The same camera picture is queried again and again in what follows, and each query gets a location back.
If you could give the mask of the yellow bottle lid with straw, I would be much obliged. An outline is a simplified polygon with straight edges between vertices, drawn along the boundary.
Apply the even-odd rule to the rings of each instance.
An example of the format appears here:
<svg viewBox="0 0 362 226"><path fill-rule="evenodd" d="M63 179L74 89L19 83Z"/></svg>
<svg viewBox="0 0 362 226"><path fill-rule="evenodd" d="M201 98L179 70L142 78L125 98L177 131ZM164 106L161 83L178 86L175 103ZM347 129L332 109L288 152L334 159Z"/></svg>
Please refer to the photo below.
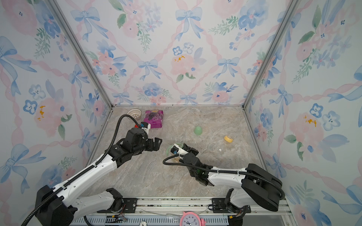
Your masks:
<svg viewBox="0 0 362 226"><path fill-rule="evenodd" d="M221 144L219 145L218 151L222 152L228 150L232 146L232 143L233 143L233 138L228 135L225 135L222 139Z"/></svg>

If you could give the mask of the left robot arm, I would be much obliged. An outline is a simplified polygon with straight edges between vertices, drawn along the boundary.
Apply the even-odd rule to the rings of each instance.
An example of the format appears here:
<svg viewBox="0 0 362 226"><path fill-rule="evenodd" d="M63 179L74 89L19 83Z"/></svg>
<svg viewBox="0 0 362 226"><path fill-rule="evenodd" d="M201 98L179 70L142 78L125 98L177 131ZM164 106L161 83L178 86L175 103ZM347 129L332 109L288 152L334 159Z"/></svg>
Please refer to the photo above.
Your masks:
<svg viewBox="0 0 362 226"><path fill-rule="evenodd" d="M158 151L162 139L149 138L146 129L132 128L125 138L81 172L56 186L43 186L37 192L34 210L25 218L26 226L33 217L43 226L69 226L74 220L98 211L120 212L123 196L114 188L81 198L80 195L103 176L122 166L143 151Z"/></svg>

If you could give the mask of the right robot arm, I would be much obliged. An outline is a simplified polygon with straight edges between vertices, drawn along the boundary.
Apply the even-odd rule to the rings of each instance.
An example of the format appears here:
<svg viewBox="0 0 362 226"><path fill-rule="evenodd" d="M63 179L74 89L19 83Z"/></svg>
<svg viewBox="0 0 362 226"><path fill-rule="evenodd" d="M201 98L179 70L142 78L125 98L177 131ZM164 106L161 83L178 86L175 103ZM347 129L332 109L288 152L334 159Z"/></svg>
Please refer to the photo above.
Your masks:
<svg viewBox="0 0 362 226"><path fill-rule="evenodd" d="M174 144L170 153L187 165L190 176L201 185L230 187L224 199L213 202L214 212L250 213L251 205L277 212L285 197L282 182L256 164L234 170L213 167L203 164L197 157L199 152L186 144Z"/></svg>

